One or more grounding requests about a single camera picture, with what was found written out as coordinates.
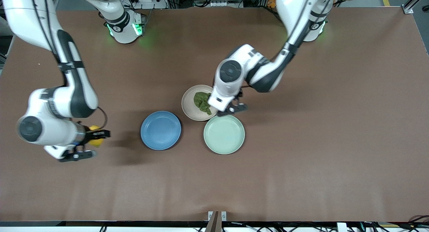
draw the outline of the brown tabletop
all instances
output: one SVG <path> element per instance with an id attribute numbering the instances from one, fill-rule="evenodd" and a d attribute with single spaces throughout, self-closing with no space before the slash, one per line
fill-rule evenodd
<path id="1" fill-rule="evenodd" d="M 249 43 L 267 57 L 286 31 L 263 9 L 154 10 L 146 34 L 119 44 L 96 12 L 60 12 L 112 138 L 98 156 L 60 163 L 22 141 L 29 94 L 61 84 L 50 52 L 16 40 L 0 77 L 0 220 L 405 221 L 429 214 L 429 58 L 401 8 L 334 8 L 303 44 L 279 87 L 245 89 L 242 148 L 211 152 L 205 122 L 181 96 L 211 85 L 217 65 Z M 140 139 L 150 113 L 168 110 L 180 141 L 152 151 Z M 100 112 L 83 121 L 103 122 Z"/>

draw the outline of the green led light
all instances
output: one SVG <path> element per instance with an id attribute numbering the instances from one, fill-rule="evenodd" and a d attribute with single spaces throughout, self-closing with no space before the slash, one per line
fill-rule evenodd
<path id="1" fill-rule="evenodd" d="M 109 31 L 110 31 L 110 36 L 112 36 L 112 37 L 113 37 L 112 29 L 110 29 L 109 24 L 107 24 L 107 28 L 108 28 L 108 29 L 109 29 Z"/>
<path id="2" fill-rule="evenodd" d="M 320 28 L 319 34 L 321 34 L 323 32 L 323 27 L 325 26 L 325 24 L 326 24 L 326 21 L 323 22 L 322 27 Z"/>
<path id="3" fill-rule="evenodd" d="M 135 34 L 137 34 L 138 36 L 140 36 L 141 33 L 142 33 L 142 31 L 141 31 L 141 25 L 133 23 L 133 28 L 135 30 Z"/>

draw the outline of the metal frame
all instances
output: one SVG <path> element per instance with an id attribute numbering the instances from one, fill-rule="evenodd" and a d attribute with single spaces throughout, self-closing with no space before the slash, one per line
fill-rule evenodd
<path id="1" fill-rule="evenodd" d="M 405 4 L 402 4 L 402 9 L 404 14 L 412 14 L 413 7 L 419 2 L 420 0 L 408 0 Z"/>

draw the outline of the lemon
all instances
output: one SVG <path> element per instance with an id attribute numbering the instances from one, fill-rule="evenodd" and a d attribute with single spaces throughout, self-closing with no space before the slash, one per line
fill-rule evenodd
<path id="1" fill-rule="evenodd" d="M 90 130 L 96 130 L 96 129 L 98 129 L 98 128 L 100 128 L 100 127 L 98 127 L 98 126 L 96 126 L 96 125 L 92 125 L 92 126 L 90 126 L 89 127 L 89 129 Z M 104 139 L 95 139 L 95 140 L 90 140 L 88 143 L 90 144 L 90 145 L 93 145 L 94 147 L 96 147 L 96 148 L 99 148 L 100 147 L 100 145 L 101 145 L 101 143 L 103 142 L 103 140 Z"/>

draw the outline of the white robotic arm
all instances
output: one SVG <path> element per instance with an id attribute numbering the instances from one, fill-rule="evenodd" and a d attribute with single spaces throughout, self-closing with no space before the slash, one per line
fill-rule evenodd
<path id="1" fill-rule="evenodd" d="M 247 109 L 245 104 L 232 103 L 242 95 L 242 82 L 260 93 L 274 90 L 286 66 L 304 41 L 312 41 L 322 32 L 333 0 L 276 0 L 277 12 L 283 21 L 288 39 L 274 61 L 270 61 L 249 44 L 233 50 L 223 60 L 214 77 L 213 92 L 208 103 L 219 110 L 218 115 Z"/>
<path id="2" fill-rule="evenodd" d="M 111 32 L 117 41 L 129 43 L 138 37 L 130 17 L 135 21 L 140 14 L 126 12 L 119 0 L 88 1 L 98 5 L 112 25 Z M 73 39 L 58 23 L 53 1 L 3 0 L 3 3 L 11 30 L 24 41 L 50 50 L 64 78 L 62 86 L 32 92 L 28 109 L 18 120 L 20 137 L 44 145 L 60 162 L 92 157 L 93 151 L 77 151 L 76 147 L 92 139 L 110 137 L 110 132 L 90 131 L 87 126 L 71 121 L 89 117 L 98 108 L 98 98 Z"/>

